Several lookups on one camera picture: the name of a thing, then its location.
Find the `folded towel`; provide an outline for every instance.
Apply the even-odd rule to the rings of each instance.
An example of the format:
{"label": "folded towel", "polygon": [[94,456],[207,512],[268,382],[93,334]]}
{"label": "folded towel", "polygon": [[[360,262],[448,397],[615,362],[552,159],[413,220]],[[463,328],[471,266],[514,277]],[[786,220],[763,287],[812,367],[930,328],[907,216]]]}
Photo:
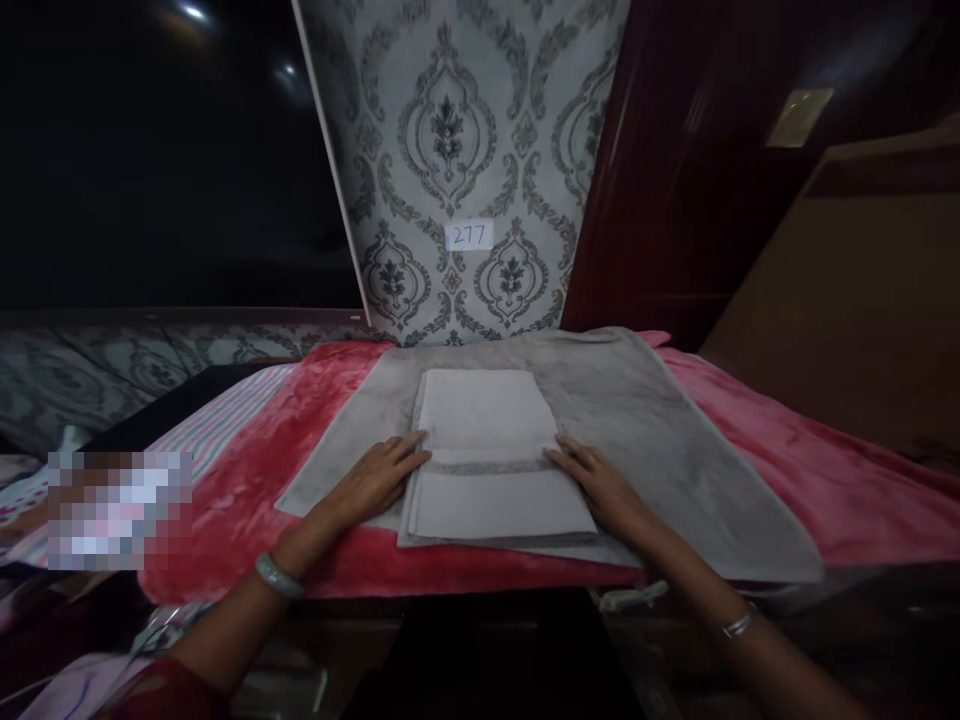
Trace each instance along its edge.
{"label": "folded towel", "polygon": [[[465,347],[390,350],[337,414],[277,500],[305,515],[374,442],[406,435],[424,372],[528,370],[560,430],[600,448],[640,497],[721,575],[811,582],[823,564],[806,529],[673,381],[634,333],[527,333]],[[396,503],[370,524],[400,530]],[[604,532],[596,544],[526,552],[639,566]]]}
{"label": "folded towel", "polygon": [[433,457],[410,478],[400,547],[596,540],[576,483],[543,457],[557,424],[532,373],[428,370],[414,427]]}

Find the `glass surface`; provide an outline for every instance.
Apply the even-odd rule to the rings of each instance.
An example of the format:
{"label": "glass surface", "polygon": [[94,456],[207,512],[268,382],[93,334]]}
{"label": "glass surface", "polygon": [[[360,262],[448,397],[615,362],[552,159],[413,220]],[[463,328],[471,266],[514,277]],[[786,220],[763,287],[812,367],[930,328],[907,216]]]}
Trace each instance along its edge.
{"label": "glass surface", "polygon": [[0,9],[0,310],[360,308],[289,0]]}

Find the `wooden door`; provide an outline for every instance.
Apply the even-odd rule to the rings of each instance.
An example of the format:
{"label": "wooden door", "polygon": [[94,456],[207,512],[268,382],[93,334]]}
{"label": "wooden door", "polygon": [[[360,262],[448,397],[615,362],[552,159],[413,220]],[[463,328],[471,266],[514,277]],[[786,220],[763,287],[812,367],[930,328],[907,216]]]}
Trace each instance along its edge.
{"label": "wooden door", "polygon": [[[562,327],[699,347],[824,148],[960,109],[957,5],[634,0]],[[790,92],[820,87],[806,144],[766,147]]]}

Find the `silver bracelet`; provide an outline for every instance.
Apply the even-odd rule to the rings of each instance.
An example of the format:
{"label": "silver bracelet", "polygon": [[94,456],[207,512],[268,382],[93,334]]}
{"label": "silver bracelet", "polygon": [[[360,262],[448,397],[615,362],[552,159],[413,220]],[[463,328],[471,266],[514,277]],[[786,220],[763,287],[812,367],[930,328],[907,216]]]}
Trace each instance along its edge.
{"label": "silver bracelet", "polygon": [[269,554],[264,553],[257,558],[256,568],[263,581],[288,600],[303,597],[303,585],[278,568]]}
{"label": "silver bracelet", "polygon": [[749,605],[750,607],[747,609],[746,615],[732,625],[727,625],[725,628],[723,628],[723,634],[731,640],[735,637],[743,635],[747,629],[753,625],[753,614],[757,611],[757,606],[753,603],[749,603]]}

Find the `blanket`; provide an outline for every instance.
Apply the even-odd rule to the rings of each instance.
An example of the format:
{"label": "blanket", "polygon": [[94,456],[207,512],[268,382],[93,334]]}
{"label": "blanket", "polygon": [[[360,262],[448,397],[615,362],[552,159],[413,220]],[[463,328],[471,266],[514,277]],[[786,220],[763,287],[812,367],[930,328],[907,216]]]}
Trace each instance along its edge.
{"label": "blanket", "polygon": [[[960,561],[960,481],[799,415],[694,355],[641,336],[810,532],[827,568]],[[389,343],[318,346],[229,445],[193,496],[183,556],[151,559],[140,584],[155,603],[213,601],[250,572],[297,518],[273,505]],[[312,597],[484,592],[628,584],[629,568],[458,546],[396,547],[360,527],[316,568]]]}

